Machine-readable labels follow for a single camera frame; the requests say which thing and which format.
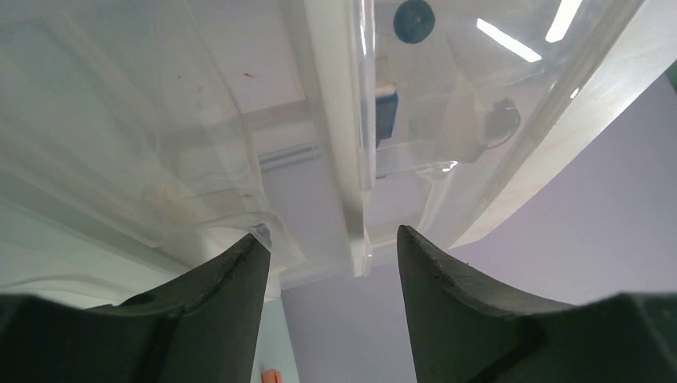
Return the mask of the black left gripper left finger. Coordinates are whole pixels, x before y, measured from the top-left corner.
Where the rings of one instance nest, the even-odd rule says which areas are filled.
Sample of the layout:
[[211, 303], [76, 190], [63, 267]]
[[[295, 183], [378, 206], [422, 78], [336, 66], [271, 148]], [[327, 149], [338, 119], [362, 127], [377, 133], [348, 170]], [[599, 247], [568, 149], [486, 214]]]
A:
[[246, 235], [120, 305], [1, 297], [4, 382], [247, 382], [270, 266]]

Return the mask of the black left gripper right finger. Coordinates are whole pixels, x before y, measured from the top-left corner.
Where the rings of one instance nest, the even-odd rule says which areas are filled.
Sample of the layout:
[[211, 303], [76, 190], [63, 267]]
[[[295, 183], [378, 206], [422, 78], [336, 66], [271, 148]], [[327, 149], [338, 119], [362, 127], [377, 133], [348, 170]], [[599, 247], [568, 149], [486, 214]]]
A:
[[676, 296], [582, 306], [500, 282], [409, 226], [398, 269], [420, 382], [673, 382]]

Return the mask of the white plastic drawer organizer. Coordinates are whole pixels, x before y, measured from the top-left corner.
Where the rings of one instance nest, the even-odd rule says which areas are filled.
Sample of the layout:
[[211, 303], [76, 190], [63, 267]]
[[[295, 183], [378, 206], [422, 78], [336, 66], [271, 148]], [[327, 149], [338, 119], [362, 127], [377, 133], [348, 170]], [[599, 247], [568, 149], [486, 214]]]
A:
[[[250, 234], [273, 300], [401, 225], [474, 243], [675, 59], [673, 1], [4, 1], [1, 292], [116, 305]], [[521, 125], [464, 164], [438, 141], [469, 98]]]

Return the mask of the black cap marker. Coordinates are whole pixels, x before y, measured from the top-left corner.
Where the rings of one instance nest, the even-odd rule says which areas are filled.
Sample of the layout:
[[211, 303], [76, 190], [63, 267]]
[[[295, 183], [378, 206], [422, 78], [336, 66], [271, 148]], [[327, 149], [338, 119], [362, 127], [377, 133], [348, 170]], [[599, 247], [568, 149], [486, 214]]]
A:
[[473, 163], [509, 141], [520, 125], [521, 114], [512, 99], [496, 101], [487, 111], [477, 111], [472, 98], [455, 101], [445, 113], [439, 152], [451, 160]]

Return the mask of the blue cap whiteboard marker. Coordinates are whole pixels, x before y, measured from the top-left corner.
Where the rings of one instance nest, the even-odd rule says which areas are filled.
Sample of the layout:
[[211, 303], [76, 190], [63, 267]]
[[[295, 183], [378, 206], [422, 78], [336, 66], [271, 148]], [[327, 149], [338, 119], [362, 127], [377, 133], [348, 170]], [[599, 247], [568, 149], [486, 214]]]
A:
[[388, 57], [376, 58], [375, 74], [375, 143], [378, 147], [393, 136], [399, 98]]

